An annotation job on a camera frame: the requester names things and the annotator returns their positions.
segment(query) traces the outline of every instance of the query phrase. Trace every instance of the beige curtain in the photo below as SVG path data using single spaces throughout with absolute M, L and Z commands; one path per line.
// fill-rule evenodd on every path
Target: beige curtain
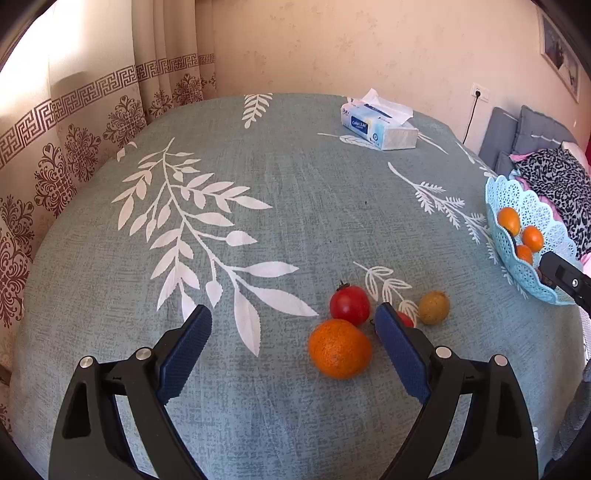
M 5 383 L 30 266 L 51 224 L 146 124 L 215 96 L 212 0 L 58 0 L 27 31 L 0 72 Z

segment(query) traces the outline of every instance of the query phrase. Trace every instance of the picture frame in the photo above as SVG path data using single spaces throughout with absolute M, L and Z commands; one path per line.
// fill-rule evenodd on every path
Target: picture frame
M 540 53 L 563 81 L 574 101 L 579 103 L 582 72 L 579 59 L 556 25 L 541 9 L 538 9 L 538 19 L 540 23 Z

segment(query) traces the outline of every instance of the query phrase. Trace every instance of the beige wall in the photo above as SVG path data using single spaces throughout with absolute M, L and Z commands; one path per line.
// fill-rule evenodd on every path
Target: beige wall
M 518 115 L 529 105 L 583 148 L 589 140 L 591 82 L 583 72 L 577 104 L 540 55 L 531 0 L 215 0 L 213 17 L 221 95 L 358 97 L 374 87 L 463 138 L 476 82 L 491 98 L 478 102 L 471 149 L 480 149 L 494 106 Z

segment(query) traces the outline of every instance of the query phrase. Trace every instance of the leopard print blanket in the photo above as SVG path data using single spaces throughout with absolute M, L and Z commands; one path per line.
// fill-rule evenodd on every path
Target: leopard print blanket
M 577 258 L 591 251 L 591 180 L 567 150 L 545 148 L 517 164 L 538 195 L 548 197 L 577 245 Z

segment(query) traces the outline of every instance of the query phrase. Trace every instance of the blue plastic basket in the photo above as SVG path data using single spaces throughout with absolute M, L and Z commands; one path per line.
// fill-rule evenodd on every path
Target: blue plastic basket
M 504 176 L 489 178 L 486 182 L 486 214 L 491 229 L 491 237 L 505 268 L 521 287 L 535 298 L 552 305 L 572 305 L 574 300 L 562 289 L 553 290 L 542 285 L 535 268 L 547 251 L 553 251 L 582 270 L 581 262 L 576 258 L 577 247 L 569 238 L 563 223 L 554 220 L 550 207 L 541 202 L 532 190 L 524 192 L 516 180 L 507 180 Z M 496 221 L 496 214 L 505 207 L 517 211 L 521 219 L 521 227 L 535 225 L 544 235 L 544 248 L 534 254 L 534 266 L 517 258 L 510 234 Z M 515 237 L 521 242 L 521 232 Z

